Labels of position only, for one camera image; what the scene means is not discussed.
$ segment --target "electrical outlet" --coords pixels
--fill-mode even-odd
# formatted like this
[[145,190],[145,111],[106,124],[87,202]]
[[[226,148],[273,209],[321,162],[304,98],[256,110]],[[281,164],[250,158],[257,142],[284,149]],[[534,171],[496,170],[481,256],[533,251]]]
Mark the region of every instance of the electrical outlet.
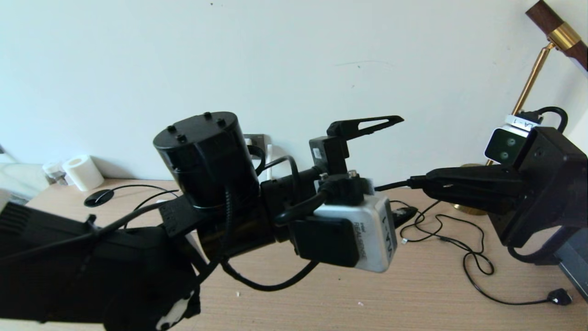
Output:
[[[249,142],[250,142],[250,145],[257,146],[257,147],[263,149],[264,153],[268,152],[266,150],[265,135],[264,134],[244,134],[243,137],[245,138],[245,141],[247,142],[247,144],[249,144]],[[254,156],[254,155],[252,155],[251,158],[254,160],[259,160],[259,157]]]

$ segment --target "white wall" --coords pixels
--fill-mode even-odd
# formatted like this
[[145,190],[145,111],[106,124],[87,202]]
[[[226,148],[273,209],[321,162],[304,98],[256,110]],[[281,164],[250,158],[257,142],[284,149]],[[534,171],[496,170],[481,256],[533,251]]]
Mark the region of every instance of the white wall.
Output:
[[[588,40],[586,1],[548,3]],[[383,184],[483,162],[546,45],[533,4],[0,0],[0,143],[19,162],[88,153],[107,176],[160,179],[152,139],[204,111],[237,113],[300,168],[332,121],[397,114],[350,142],[350,168]],[[571,130],[587,87],[553,51],[525,108],[560,106]]]

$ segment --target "desk surface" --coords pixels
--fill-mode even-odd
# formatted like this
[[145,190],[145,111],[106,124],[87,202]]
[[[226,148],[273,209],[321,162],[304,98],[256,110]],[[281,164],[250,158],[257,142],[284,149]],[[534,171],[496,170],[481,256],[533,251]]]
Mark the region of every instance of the desk surface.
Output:
[[[100,187],[148,183],[168,189],[171,181],[108,180]],[[84,220],[98,216],[99,225],[108,224],[130,212],[155,194],[152,188],[126,188],[97,208],[86,208],[83,200],[91,194],[75,187],[52,186],[29,206],[64,217]],[[403,200],[423,209],[433,200],[421,191],[395,189],[391,199]],[[586,330],[588,305],[556,266],[537,267],[511,258],[486,216],[467,216],[441,203],[428,213],[445,213],[475,222],[486,232],[486,251],[496,274],[487,277],[470,262],[477,283],[495,297],[509,301],[544,298],[563,287],[575,298],[562,307],[553,304],[505,306],[478,293],[462,269],[463,251],[431,239],[399,244],[386,273],[320,264],[297,285],[274,293],[252,290],[218,268],[202,286],[202,313],[183,320],[175,331],[191,330]],[[130,226],[151,226],[161,222],[157,212],[141,216]],[[471,226],[445,222],[441,234],[479,248],[479,233]],[[417,236],[407,231],[407,236]],[[549,233],[535,235],[522,251],[538,248]],[[298,272],[306,261],[294,254],[288,242],[273,244],[232,260],[241,274],[263,284],[279,283]],[[0,320],[0,330],[102,330],[101,325],[79,325]]]

